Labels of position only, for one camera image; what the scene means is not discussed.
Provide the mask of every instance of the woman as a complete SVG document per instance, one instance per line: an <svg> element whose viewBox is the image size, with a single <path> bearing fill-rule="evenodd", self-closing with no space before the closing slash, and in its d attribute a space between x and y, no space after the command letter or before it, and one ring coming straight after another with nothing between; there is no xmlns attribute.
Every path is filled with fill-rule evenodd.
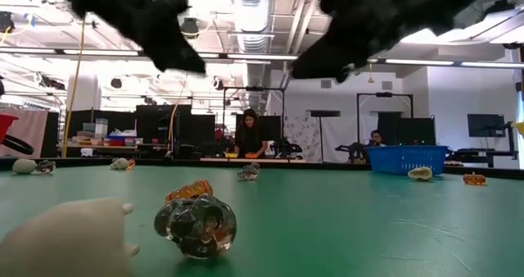
<svg viewBox="0 0 524 277"><path fill-rule="evenodd" d="M238 157L246 157L246 154L255 154L257 158L265 158L268 149L268 141L259 126L259 117L255 110L247 109L242 115L242 123L235 132L235 153Z"/></svg>

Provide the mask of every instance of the blue basket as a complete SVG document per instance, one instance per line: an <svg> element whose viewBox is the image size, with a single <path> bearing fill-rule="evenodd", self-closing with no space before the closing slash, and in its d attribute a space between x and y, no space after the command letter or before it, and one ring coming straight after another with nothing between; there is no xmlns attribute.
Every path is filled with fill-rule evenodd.
<svg viewBox="0 0 524 277"><path fill-rule="evenodd" d="M434 175L442 174L446 146L386 146L368 148L373 171L407 175L417 167L429 167Z"/></svg>

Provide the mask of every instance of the black shirt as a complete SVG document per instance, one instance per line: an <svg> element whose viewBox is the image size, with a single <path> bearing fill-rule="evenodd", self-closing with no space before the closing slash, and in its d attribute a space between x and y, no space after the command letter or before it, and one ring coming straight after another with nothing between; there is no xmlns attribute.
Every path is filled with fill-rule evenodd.
<svg viewBox="0 0 524 277"><path fill-rule="evenodd" d="M266 141L266 135L262 128L258 130L240 128L235 133L235 146L238 147L238 157L246 156L246 153L257 153L262 148L262 142Z"/></svg>

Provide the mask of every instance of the dark hair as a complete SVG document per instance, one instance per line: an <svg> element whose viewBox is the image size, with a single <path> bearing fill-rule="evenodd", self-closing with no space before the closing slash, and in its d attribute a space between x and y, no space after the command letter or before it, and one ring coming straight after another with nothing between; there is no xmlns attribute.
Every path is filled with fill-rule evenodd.
<svg viewBox="0 0 524 277"><path fill-rule="evenodd" d="M253 118L253 127L251 129L248 129L246 127L246 117ZM256 111L253 109L246 109L244 113L242 114L242 122L240 125L238 125L237 132L235 135L239 135L240 138L243 140L246 138L246 132L248 130L252 130L253 135L255 136L255 139L258 139L260 137L260 129L259 129L259 116L256 114Z"/></svg>
<svg viewBox="0 0 524 277"><path fill-rule="evenodd" d="M255 128L255 126L258 124L259 116L253 109L246 109L244 111L244 114L242 114L242 126L246 126L246 117L248 116L255 120L255 122L253 123L253 128Z"/></svg>

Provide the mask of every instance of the green table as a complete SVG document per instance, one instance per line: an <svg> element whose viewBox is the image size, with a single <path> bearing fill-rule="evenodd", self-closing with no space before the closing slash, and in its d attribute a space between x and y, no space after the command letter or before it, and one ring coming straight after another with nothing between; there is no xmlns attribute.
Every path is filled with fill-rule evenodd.
<svg viewBox="0 0 524 277"><path fill-rule="evenodd" d="M238 182L236 169L108 166L53 176L0 173L0 235L58 203L102 197L131 202L126 242L140 244L137 276L486 276L522 275L524 181L467 186L456 175L432 183L368 171L265 170ZM164 196L196 179L236 212L224 258L185 260L156 235Z"/></svg>

